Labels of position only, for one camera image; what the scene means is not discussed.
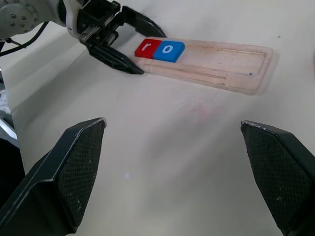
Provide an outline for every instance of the red block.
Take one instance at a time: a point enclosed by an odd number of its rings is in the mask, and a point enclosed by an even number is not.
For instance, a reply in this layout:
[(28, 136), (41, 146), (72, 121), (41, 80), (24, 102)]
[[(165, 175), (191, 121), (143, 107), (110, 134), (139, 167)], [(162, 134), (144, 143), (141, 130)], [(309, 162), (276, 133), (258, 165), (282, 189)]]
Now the red block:
[(162, 43), (162, 40), (145, 39), (134, 52), (136, 57), (153, 59), (153, 54)]

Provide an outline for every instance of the blue letter block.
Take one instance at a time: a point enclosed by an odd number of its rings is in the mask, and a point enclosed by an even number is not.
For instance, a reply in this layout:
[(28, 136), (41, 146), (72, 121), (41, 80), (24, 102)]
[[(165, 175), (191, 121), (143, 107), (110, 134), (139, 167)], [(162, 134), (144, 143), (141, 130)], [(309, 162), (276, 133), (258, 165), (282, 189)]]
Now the blue letter block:
[(153, 54), (153, 59), (176, 62), (184, 50), (185, 45), (182, 42), (163, 41)]

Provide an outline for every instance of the wooden board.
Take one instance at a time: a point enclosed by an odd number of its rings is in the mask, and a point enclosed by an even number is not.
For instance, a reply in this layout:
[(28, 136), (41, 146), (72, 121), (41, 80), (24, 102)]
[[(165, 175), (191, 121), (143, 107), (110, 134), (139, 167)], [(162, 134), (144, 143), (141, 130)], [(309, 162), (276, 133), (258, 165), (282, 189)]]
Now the wooden board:
[(231, 43), (179, 40), (185, 50), (176, 63), (132, 57), (144, 71), (183, 81), (255, 94), (273, 55), (271, 48)]

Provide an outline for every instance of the white table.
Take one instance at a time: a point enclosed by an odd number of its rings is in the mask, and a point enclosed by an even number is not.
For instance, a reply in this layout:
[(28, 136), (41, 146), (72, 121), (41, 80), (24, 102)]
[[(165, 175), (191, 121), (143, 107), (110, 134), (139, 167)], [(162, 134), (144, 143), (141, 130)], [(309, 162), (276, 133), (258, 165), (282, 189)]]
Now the white table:
[[(273, 48), (269, 87), (247, 96), (131, 76), (90, 57), (50, 24), (36, 45), (0, 58), (26, 170), (68, 127), (106, 117), (78, 236), (282, 235), (255, 184), (240, 122), (290, 131), (315, 153), (315, 2), (121, 3), (150, 16), (169, 37)], [(130, 27), (120, 35), (115, 47), (129, 55), (143, 38)]]

